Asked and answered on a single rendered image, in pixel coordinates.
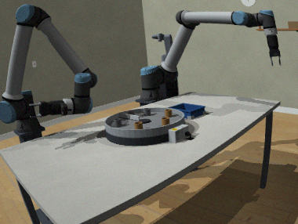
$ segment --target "robotic arm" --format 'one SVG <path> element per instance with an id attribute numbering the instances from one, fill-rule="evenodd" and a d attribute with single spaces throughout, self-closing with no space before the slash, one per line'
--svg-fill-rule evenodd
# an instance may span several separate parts
<path id="1" fill-rule="evenodd" d="M 6 89 L 0 102 L 0 119 L 8 123 L 17 120 L 14 131 L 21 142 L 41 137 L 44 131 L 35 115 L 34 106 L 39 106 L 39 115 L 84 114 L 91 111 L 93 101 L 89 97 L 90 88 L 97 83 L 96 75 L 80 60 L 75 51 L 62 37 L 51 22 L 51 17 L 42 9 L 32 5 L 22 5 L 16 11 L 16 33 L 9 61 Z M 42 31 L 55 50 L 75 74 L 74 98 L 51 102 L 33 103 L 31 91 L 23 91 L 23 77 L 27 53 L 33 28 Z"/>
<path id="2" fill-rule="evenodd" d="M 271 10 L 261 10 L 250 14 L 237 12 L 188 12 L 180 11 L 176 20 L 181 24 L 172 46 L 167 52 L 161 66 L 150 66 L 141 69 L 142 93 L 137 100 L 142 105 L 153 103 L 161 99 L 178 96 L 177 64 L 191 38 L 192 32 L 200 23 L 223 23 L 247 27 L 263 26 L 269 46 L 269 56 L 279 57 L 277 29 L 274 14 Z"/>

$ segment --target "black table leg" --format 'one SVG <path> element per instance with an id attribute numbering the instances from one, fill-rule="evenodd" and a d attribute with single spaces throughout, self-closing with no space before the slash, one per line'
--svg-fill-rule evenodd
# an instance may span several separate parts
<path id="1" fill-rule="evenodd" d="M 265 146 L 263 149 L 263 167 L 260 188 L 264 189 L 267 183 L 267 175 L 269 168 L 270 150 L 271 150 L 271 136 L 272 136 L 272 117 L 273 112 L 266 116 L 266 133 L 265 133 Z"/>
<path id="2" fill-rule="evenodd" d="M 26 208 L 28 210 L 28 213 L 29 213 L 32 223 L 40 224 L 38 216 L 36 214 L 35 206 L 32 203 L 30 195 L 27 193 L 27 191 L 23 188 L 23 186 L 19 183 L 18 180 L 17 180 L 17 184 L 19 185 L 20 192 L 22 194 L 24 203 L 26 205 Z"/>

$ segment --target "wall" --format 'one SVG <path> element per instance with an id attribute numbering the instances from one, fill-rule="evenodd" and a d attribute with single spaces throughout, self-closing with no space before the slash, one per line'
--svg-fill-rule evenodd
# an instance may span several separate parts
<path id="1" fill-rule="evenodd" d="M 16 29 L 15 14 L 23 4 L 44 9 L 82 61 L 96 73 L 98 82 L 91 89 L 94 107 L 140 94 L 140 68 L 147 66 L 147 53 L 142 2 L 133 0 L 6 1 L 0 15 L 1 94 L 5 91 Z M 34 29 L 22 89 L 31 90 L 36 103 L 71 98 L 74 77 L 46 36 Z M 49 115 L 39 121 L 55 117 Z M 0 121 L 0 134 L 15 127 L 16 122 L 7 125 Z"/>
<path id="2" fill-rule="evenodd" d="M 298 5 L 289 1 L 260 1 L 246 7 L 241 0 L 143 0 L 144 23 L 149 65 L 159 65 L 165 53 L 164 43 L 153 34 L 171 34 L 179 29 L 175 16 L 180 10 L 193 12 L 258 13 L 274 12 L 277 28 L 287 28 L 297 21 Z M 298 108 L 298 35 L 295 31 L 279 31 L 278 42 L 282 65 L 274 57 L 271 66 L 267 39 L 258 27 L 201 23 L 178 64 L 180 94 L 204 92 L 281 101 L 283 107 Z"/>

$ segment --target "brown cylinder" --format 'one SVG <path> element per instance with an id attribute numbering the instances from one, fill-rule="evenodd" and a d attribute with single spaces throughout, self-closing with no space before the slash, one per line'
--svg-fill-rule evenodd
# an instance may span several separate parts
<path id="1" fill-rule="evenodd" d="M 162 118 L 162 126 L 168 125 L 169 124 L 169 118 L 168 117 L 163 117 Z"/>
<path id="2" fill-rule="evenodd" d="M 143 122 L 142 121 L 135 122 L 135 129 L 143 129 Z"/>
<path id="3" fill-rule="evenodd" d="M 165 116 L 172 117 L 172 109 L 165 109 Z"/>

